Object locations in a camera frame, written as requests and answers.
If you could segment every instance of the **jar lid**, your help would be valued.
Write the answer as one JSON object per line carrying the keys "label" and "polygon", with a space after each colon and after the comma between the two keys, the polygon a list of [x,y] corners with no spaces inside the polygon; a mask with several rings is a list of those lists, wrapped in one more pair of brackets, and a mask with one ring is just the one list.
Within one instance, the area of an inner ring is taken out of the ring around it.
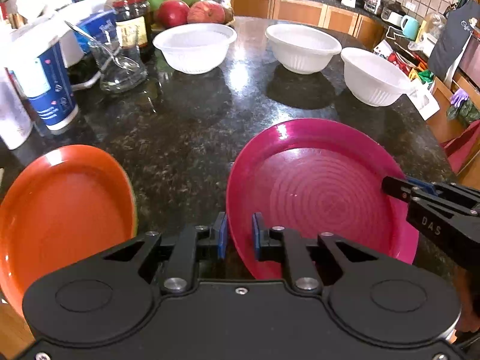
{"label": "jar lid", "polygon": [[143,1],[146,1],[146,0],[117,0],[112,5],[113,5],[114,8],[120,8],[120,7],[123,7],[124,5],[141,3]]}

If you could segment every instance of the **pink plate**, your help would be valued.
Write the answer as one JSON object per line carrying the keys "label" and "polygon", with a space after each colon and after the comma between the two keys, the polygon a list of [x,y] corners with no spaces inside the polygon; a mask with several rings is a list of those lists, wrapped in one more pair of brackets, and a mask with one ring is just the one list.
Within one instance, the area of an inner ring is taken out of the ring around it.
{"label": "pink plate", "polygon": [[281,278],[276,262],[254,257],[251,216],[316,238],[330,231],[412,263],[418,232],[407,205],[382,193],[384,176],[404,178],[367,135],[326,119],[295,119],[254,137],[238,155],[226,189],[231,237],[256,279]]}

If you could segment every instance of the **orange plate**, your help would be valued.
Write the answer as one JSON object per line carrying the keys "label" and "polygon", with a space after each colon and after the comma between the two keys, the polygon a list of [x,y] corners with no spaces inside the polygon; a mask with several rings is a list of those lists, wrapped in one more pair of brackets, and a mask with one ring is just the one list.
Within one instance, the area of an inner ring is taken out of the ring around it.
{"label": "orange plate", "polygon": [[0,206],[0,286],[20,314],[38,278],[136,233],[128,176],[103,150],[60,147],[33,161]]}

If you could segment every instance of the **robotic arm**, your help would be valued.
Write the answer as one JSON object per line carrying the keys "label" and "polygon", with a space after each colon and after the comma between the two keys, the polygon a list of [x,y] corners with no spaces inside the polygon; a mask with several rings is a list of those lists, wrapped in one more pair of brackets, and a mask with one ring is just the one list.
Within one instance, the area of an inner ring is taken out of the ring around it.
{"label": "robotic arm", "polygon": [[[477,271],[479,191],[390,177],[382,189],[409,204],[409,223]],[[23,299],[37,341],[18,359],[464,358],[446,341],[460,302],[440,277],[332,233],[303,239],[266,228],[260,213],[252,232],[256,258],[282,264],[283,280],[199,278],[198,262],[225,256],[224,213],[175,239],[147,232],[44,276]]]}

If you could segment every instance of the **purple glove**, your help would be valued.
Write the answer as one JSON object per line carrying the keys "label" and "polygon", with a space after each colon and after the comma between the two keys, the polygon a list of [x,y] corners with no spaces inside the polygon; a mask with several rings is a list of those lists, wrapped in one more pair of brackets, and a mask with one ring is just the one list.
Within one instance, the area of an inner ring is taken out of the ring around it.
{"label": "purple glove", "polygon": [[463,102],[469,99],[469,95],[462,89],[459,88],[453,95],[450,97],[450,104],[455,108],[460,108]]}

